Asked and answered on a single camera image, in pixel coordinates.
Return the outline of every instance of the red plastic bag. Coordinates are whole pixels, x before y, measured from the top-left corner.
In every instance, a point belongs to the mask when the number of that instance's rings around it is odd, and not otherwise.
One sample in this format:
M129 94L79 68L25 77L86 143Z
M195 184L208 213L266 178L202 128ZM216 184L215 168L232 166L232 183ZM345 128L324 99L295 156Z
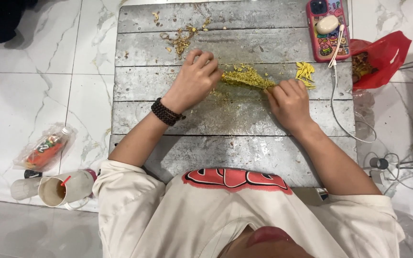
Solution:
M375 89L387 84L404 63L410 43L412 40L404 36L402 31L390 33L374 43L360 39L350 40L352 55L367 52L368 62L378 68L377 72L362 76L353 85L353 90Z

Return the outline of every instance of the shirt sleeve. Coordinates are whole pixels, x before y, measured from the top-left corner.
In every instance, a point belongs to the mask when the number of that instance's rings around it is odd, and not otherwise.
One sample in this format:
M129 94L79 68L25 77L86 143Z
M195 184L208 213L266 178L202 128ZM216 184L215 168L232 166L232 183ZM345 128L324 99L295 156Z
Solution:
M103 257L130 257L165 194L165 185L143 169L105 160L93 185Z
M402 227L382 195L329 195L320 206L309 206L350 258L399 258Z

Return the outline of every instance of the phone camera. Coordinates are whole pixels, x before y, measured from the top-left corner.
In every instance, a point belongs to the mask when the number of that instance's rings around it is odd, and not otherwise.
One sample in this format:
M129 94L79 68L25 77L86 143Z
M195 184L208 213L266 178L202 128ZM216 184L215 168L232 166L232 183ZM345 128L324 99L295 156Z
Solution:
M328 5L325 0L312 0L310 1L310 10L315 15L324 14L328 12Z

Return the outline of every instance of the hand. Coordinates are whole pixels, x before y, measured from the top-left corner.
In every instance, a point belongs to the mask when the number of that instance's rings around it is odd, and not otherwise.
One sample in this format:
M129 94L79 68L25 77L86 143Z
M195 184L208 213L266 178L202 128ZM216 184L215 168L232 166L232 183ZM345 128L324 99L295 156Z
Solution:
M292 135L299 134L315 122L310 117L308 94L301 81L290 79L264 90L272 113Z
M200 49L190 51L171 88L160 100L161 103L181 114L204 100L223 74L217 64L218 61L211 52Z

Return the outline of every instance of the smartphone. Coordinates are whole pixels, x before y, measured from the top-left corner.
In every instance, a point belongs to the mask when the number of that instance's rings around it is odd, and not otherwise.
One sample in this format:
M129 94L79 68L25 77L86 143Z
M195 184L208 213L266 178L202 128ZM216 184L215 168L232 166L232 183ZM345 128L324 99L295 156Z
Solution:
M318 21L328 15L335 15L339 19L339 26L333 32L323 35L319 34L316 29ZM310 0L307 3L308 28L310 38L312 39L313 56L317 62L329 62L337 50L336 60L345 60L350 57L350 47L348 42L347 19L342 6L341 0ZM342 38L339 38L339 27L345 25Z

